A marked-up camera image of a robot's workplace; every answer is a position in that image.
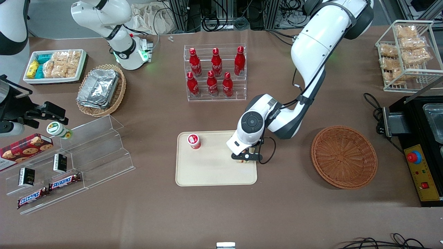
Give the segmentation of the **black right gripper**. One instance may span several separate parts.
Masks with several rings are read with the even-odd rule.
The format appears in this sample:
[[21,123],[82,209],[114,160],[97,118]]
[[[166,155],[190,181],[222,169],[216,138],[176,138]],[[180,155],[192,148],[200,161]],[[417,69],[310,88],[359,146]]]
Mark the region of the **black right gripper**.
[[68,125],[69,119],[65,117],[65,109],[51,102],[41,105],[41,112],[37,109],[30,98],[11,98],[1,103],[1,122],[16,122],[34,129],[39,127],[38,120],[57,121],[64,126]]

